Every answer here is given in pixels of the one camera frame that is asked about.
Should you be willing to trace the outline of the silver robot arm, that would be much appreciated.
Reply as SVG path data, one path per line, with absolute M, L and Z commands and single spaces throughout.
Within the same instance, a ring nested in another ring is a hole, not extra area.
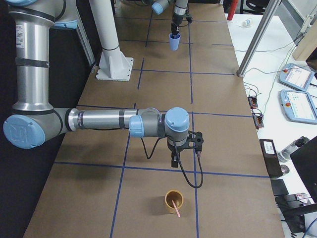
M 168 7 L 173 6 L 173 14 L 171 20 L 171 37 L 173 39 L 179 34 L 179 26 L 186 14 L 188 1 L 187 0 L 155 0 L 151 4 L 152 10 L 156 15 L 163 13 Z
M 17 102 L 3 123 L 7 140 L 32 149 L 78 129 L 129 129 L 132 137 L 166 138 L 171 166 L 181 165 L 180 152 L 189 148 L 189 115 L 180 107 L 161 114 L 154 108 L 80 111 L 49 103 L 49 30 L 76 29 L 76 0 L 5 0 L 15 20 Z M 89 0 L 102 44 L 99 80 L 129 81 L 134 59 L 120 49 L 110 0 Z

